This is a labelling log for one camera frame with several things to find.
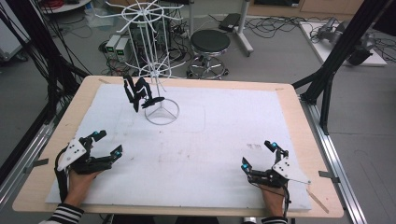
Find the stool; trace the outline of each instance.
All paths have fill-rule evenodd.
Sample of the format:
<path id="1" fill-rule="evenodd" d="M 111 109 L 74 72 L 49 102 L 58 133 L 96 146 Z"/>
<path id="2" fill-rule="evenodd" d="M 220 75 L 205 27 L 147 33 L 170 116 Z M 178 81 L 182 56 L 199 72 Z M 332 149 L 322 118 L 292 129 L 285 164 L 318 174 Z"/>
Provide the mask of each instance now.
<path id="1" fill-rule="evenodd" d="M 187 77 L 193 75 L 198 78 L 205 78 L 205 74 L 212 72 L 213 77 L 227 76 L 229 71 L 225 68 L 224 63 L 215 58 L 227 51 L 230 46 L 230 38 L 216 30 L 201 30 L 191 36 L 191 48 L 197 53 L 194 60 L 191 61 Z"/>

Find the circular base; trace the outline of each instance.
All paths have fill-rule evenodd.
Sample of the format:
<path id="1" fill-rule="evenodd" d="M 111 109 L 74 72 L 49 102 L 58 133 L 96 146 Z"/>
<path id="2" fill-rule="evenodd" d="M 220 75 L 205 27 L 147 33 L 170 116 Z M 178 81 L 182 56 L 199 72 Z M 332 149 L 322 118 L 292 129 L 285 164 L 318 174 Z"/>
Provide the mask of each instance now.
<path id="1" fill-rule="evenodd" d="M 146 119 L 153 124 L 165 125 L 170 124 L 178 118 L 180 109 L 178 104 L 169 99 L 149 106 L 145 110 Z"/>
<path id="2" fill-rule="evenodd" d="M 187 74 L 187 76 L 196 75 L 198 78 L 216 78 L 226 75 L 226 71 L 224 63 L 218 58 L 210 58 L 210 61 L 203 59 L 201 62 L 199 58 L 195 58 L 190 64 L 190 74 Z"/>

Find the wooden table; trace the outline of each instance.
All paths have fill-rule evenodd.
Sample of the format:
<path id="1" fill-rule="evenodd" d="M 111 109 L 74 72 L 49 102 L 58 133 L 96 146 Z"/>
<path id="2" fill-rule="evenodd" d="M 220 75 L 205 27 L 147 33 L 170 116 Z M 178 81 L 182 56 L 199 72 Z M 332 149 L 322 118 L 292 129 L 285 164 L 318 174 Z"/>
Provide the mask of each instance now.
<path id="1" fill-rule="evenodd" d="M 49 164 L 37 166 L 29 175 L 16 198 L 13 208 L 20 212 L 51 212 L 56 204 L 45 203 L 50 187 L 55 179 L 54 160 L 58 152 L 67 146 L 78 129 L 90 107 L 96 91 L 101 84 L 122 84 L 121 77 L 86 77 L 75 98 L 66 110 L 61 122 L 53 133 L 40 160 L 49 159 Z M 312 209 L 308 212 L 288 212 L 289 217 L 341 217 L 344 214 L 332 181 L 318 175 L 318 171 L 327 171 L 321 158 L 314 135 L 309 127 L 304 111 L 294 88 L 289 84 L 233 82 L 212 80 L 169 79 L 164 86 L 198 87 L 213 89 L 238 89 L 275 91 L 287 122 L 291 142 L 295 148 L 301 169 L 312 180 L 306 187 Z M 153 215 L 193 215 L 193 216 L 234 216 L 263 217 L 262 209 L 234 208 L 191 208 L 158 206 L 119 206 L 119 205 L 83 205 L 87 213 L 114 214 L 153 214 Z"/>

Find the gray carpet floor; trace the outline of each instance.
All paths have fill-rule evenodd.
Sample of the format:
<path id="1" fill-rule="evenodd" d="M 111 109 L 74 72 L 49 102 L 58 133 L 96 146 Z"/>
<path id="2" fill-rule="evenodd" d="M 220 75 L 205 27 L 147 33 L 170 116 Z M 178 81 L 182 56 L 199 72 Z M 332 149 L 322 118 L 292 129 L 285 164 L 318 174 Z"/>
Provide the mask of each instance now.
<path id="1" fill-rule="evenodd" d="M 59 22 L 69 23 L 84 16 L 82 10 L 61 15 Z M 210 17 L 195 19 L 196 27 L 216 28 Z M 64 25 L 70 31 L 64 36 L 68 47 L 95 75 L 105 74 L 106 59 L 99 45 L 121 28 L 113 26 L 88 28 L 86 21 Z M 293 83 L 316 72 L 321 62 L 299 27 L 262 38 L 246 29 L 245 35 L 254 48 L 246 56 L 235 34 L 220 58 L 230 70 L 222 81 Z M 377 36 L 396 40 L 394 36 Z M 54 39 L 62 54 L 64 49 Z M 186 76 L 187 65 L 173 74 Z M 303 93 L 306 87 L 296 90 Z M 32 62 L 12 60 L 0 67 L 0 162 L 3 163 L 18 144 L 33 120 L 47 102 L 47 84 Z M 368 223 L 396 223 L 396 63 L 385 67 L 342 66 L 333 81 L 329 132 Z M 12 202 L 18 188 L 0 211 L 2 223 L 38 223 L 47 213 L 18 213 Z M 176 217 L 156 217 L 158 223 L 173 223 Z M 220 217 L 220 223 L 240 223 L 237 217 Z M 98 215 L 86 215 L 80 223 L 101 223 Z M 297 218 L 297 223 L 351 223 L 347 213 L 342 218 Z"/>

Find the power supply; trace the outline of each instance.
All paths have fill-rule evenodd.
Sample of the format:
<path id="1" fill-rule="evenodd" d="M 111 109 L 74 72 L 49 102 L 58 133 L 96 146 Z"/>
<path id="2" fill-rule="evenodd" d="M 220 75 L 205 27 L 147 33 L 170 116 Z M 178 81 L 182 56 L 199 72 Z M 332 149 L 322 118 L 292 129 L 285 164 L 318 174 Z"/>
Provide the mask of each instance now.
<path id="1" fill-rule="evenodd" d="M 107 51 L 107 58 L 108 59 L 113 59 L 117 60 L 117 53 L 116 53 L 116 47 L 117 44 L 119 43 L 121 36 L 120 35 L 113 35 L 111 38 L 108 40 L 106 44 L 106 51 Z"/>
<path id="2" fill-rule="evenodd" d="M 132 56 L 131 40 L 127 37 L 121 38 L 116 46 L 116 53 L 120 63 L 127 63 Z"/>
<path id="3" fill-rule="evenodd" d="M 226 18 L 220 23 L 219 29 L 227 32 L 232 32 L 233 28 L 238 25 L 241 15 L 238 13 L 228 14 Z"/>
<path id="4" fill-rule="evenodd" d="M 169 9 L 166 9 L 164 12 L 165 15 L 169 15 Z M 156 10 L 154 10 L 153 13 L 161 14 L 161 11 L 157 12 Z M 139 16 L 136 18 L 136 20 L 143 21 L 144 17 Z M 165 24 L 163 24 L 163 20 L 155 20 L 152 23 L 152 26 L 144 26 L 142 24 L 136 24 L 132 22 L 129 25 L 129 32 L 132 35 L 132 40 L 134 41 L 134 44 L 138 47 L 143 47 L 144 43 L 146 43 L 146 45 L 155 43 L 157 49 L 163 49 L 165 44 L 170 47 L 170 20 L 165 19 L 164 23 Z"/>

